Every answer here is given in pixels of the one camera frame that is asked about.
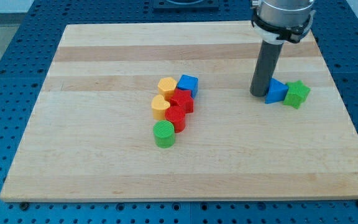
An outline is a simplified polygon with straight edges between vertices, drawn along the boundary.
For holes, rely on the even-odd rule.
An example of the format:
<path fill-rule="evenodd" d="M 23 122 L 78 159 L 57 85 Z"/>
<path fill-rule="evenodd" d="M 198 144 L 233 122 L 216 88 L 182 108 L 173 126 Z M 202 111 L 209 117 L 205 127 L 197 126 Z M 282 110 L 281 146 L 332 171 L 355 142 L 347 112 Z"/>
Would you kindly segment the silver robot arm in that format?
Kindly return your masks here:
<path fill-rule="evenodd" d="M 314 0 L 251 0 L 251 24 L 268 44 L 297 44 L 311 29 Z"/>

